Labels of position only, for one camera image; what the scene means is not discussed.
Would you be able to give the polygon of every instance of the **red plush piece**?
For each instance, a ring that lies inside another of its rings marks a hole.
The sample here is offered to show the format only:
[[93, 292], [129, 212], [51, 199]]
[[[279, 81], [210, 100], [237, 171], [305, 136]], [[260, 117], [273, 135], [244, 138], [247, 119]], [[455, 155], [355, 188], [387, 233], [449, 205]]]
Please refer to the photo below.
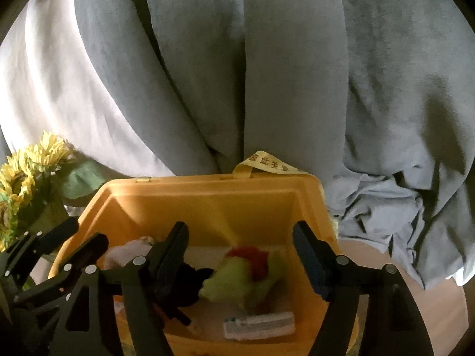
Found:
[[254, 246], [241, 246], [231, 249], [227, 252], [226, 257], [245, 258], [251, 262], [252, 280], [260, 281], [269, 274], [267, 259], [269, 252], [259, 250]]

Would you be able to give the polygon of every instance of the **black robotic claw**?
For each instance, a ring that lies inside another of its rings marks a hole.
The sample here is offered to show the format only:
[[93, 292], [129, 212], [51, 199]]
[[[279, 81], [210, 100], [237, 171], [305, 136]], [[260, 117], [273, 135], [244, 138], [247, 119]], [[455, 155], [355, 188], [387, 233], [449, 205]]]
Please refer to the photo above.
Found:
[[[3, 350], [20, 356], [122, 356], [113, 308], [113, 296], [122, 295], [136, 354], [172, 356], [153, 305], [169, 317], [187, 319], [171, 298], [188, 246], [186, 224], [177, 222], [146, 257], [105, 271], [96, 261], [107, 251], [108, 240], [97, 233], [64, 261], [56, 277], [21, 291], [39, 257], [76, 231], [77, 222], [70, 219], [43, 237], [26, 234], [0, 253]], [[310, 355], [346, 353], [360, 294], [370, 295], [360, 355], [433, 355], [422, 317], [396, 267], [357, 266], [319, 241], [304, 221], [295, 225], [293, 239], [314, 291], [329, 302]]]
[[305, 221], [295, 224], [293, 240], [315, 293], [329, 302], [310, 356], [344, 356], [356, 319], [359, 297], [369, 295], [360, 356], [431, 356], [424, 320], [397, 268], [356, 265], [318, 240]]

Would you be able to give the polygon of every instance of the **stuffed toy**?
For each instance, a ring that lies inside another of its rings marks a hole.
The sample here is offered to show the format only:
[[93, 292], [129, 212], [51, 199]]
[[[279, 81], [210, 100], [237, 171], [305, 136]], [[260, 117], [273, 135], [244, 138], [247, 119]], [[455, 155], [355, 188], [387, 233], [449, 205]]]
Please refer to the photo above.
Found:
[[284, 261], [277, 252], [254, 247], [232, 249], [213, 275], [203, 281], [199, 296], [211, 302], [230, 302], [250, 312], [265, 300], [284, 274]]
[[[146, 256], [153, 245], [151, 237], [141, 237], [138, 240], [129, 241], [123, 246], [116, 246], [106, 253], [104, 258], [104, 268], [116, 268], [125, 266], [137, 256]], [[182, 306], [191, 306], [199, 300], [198, 292], [203, 287], [203, 281], [210, 277], [213, 270], [210, 268], [194, 269], [192, 266], [182, 263], [175, 276], [175, 281], [171, 285], [167, 297], [161, 297], [162, 285], [150, 285], [152, 295], [156, 297], [153, 301], [153, 309], [160, 316], [163, 322], [171, 319], [177, 319], [190, 332], [198, 335], [198, 325], [187, 317], [178, 308]]]

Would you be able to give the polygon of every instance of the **white plastic item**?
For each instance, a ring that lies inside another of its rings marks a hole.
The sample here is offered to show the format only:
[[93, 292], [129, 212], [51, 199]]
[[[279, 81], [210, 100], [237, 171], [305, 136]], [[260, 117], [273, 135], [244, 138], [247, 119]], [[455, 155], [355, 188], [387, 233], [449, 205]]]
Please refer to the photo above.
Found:
[[295, 320], [292, 312], [232, 317], [224, 320], [223, 328], [228, 340], [261, 340], [293, 334]]

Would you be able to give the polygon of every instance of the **yellow ribbon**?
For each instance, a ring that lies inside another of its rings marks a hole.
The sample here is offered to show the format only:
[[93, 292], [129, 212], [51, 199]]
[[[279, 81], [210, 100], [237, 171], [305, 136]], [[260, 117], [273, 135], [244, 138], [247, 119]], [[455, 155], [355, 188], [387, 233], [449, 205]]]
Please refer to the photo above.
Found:
[[[259, 169], [273, 174], [311, 175], [314, 177], [312, 174], [309, 174], [301, 169], [297, 169], [296, 167], [281, 161], [279, 158], [276, 158], [265, 151], [258, 151], [249, 158], [243, 160], [234, 168], [233, 175], [235, 177], [249, 177], [252, 169]], [[325, 201], [325, 192], [320, 181], [318, 181], [318, 185], [320, 193], [322, 194], [322, 198]]]

